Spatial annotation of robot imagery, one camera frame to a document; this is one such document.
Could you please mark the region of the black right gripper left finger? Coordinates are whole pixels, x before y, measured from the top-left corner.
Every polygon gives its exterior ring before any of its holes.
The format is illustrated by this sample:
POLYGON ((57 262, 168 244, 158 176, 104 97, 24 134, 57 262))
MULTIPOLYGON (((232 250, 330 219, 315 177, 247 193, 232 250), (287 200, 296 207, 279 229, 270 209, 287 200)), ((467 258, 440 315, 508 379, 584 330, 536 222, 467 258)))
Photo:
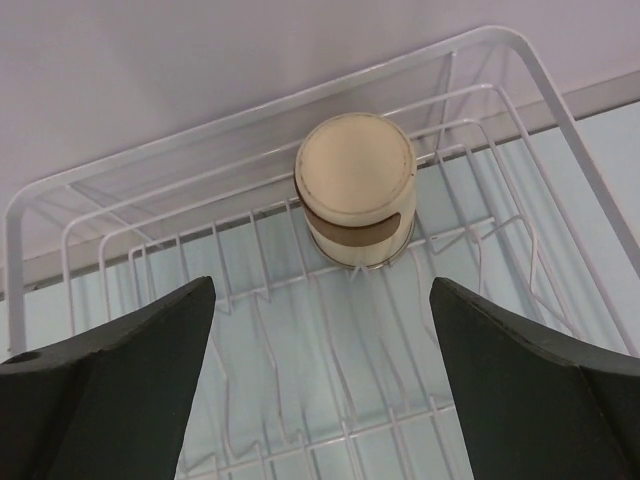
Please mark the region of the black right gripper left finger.
POLYGON ((174 478, 215 302, 203 276, 2 362, 2 478, 174 478))

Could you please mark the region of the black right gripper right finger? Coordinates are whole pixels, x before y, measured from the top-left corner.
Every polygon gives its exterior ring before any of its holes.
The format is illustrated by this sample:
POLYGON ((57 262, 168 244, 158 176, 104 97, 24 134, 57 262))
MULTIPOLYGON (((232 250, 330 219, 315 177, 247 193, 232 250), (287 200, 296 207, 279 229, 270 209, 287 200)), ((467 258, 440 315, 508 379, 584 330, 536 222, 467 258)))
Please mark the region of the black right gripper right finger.
POLYGON ((638 478, 637 358, 448 278, 433 281, 429 301, 475 478, 638 478))

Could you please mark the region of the brown cream cup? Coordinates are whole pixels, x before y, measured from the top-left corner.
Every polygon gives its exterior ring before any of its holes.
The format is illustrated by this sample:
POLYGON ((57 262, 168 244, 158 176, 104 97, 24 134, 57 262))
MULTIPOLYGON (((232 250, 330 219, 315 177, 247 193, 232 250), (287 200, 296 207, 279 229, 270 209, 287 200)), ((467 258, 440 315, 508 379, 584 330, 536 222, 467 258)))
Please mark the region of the brown cream cup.
POLYGON ((294 187, 312 239, 348 268, 396 258, 413 234, 417 157, 392 121, 348 113, 315 127, 298 149, 294 187))

